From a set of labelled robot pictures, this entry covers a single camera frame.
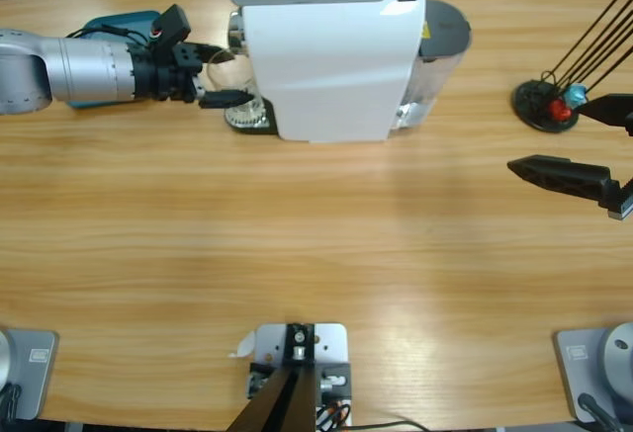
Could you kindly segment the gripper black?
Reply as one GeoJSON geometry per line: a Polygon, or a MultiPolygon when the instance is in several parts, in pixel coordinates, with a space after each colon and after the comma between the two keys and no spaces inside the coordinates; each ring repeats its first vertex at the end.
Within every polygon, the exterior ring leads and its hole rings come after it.
{"type": "MultiPolygon", "coordinates": [[[[607,94],[578,106],[576,111],[605,125],[632,131],[632,104],[632,94],[607,94]]],[[[632,214],[632,184],[620,187],[605,166],[530,155],[508,161],[507,168],[544,190],[598,202],[612,219],[623,221],[632,214]]]]}
{"type": "Polygon", "coordinates": [[[198,101],[202,109],[228,109],[253,100],[248,92],[207,90],[200,80],[205,64],[235,60],[227,48],[206,43],[177,43],[167,50],[129,43],[133,69],[134,100],[198,101]]]}

